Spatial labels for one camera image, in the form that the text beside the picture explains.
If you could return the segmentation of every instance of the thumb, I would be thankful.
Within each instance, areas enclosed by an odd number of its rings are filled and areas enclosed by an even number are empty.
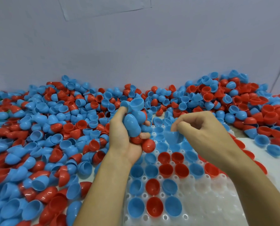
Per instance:
[[[186,138],[196,136],[199,131],[198,129],[192,127],[189,123],[185,121],[181,121],[180,123],[178,123],[177,130]]]

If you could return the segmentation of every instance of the finger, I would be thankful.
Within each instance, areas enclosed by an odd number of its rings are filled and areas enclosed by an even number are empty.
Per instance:
[[[127,108],[124,107],[124,106],[120,107],[120,108],[117,110],[116,114],[114,115],[114,117],[112,118],[111,121],[113,121],[113,122],[114,122],[114,121],[115,121],[115,122],[122,122],[123,117],[125,116],[126,113],[127,113]]]
[[[146,126],[150,126],[150,121],[145,121],[144,124],[145,124]]]
[[[183,134],[186,138],[195,137],[199,132],[198,129],[192,127],[189,123],[181,121],[177,125],[177,130]]]
[[[211,113],[209,111],[183,114],[172,124],[171,131],[176,132],[177,125],[182,121],[185,121],[189,124],[191,123],[202,124],[205,121],[206,117],[208,117],[210,114]]]
[[[140,133],[140,138],[143,139],[143,140],[149,139],[150,138],[150,133],[142,132],[142,133]]]

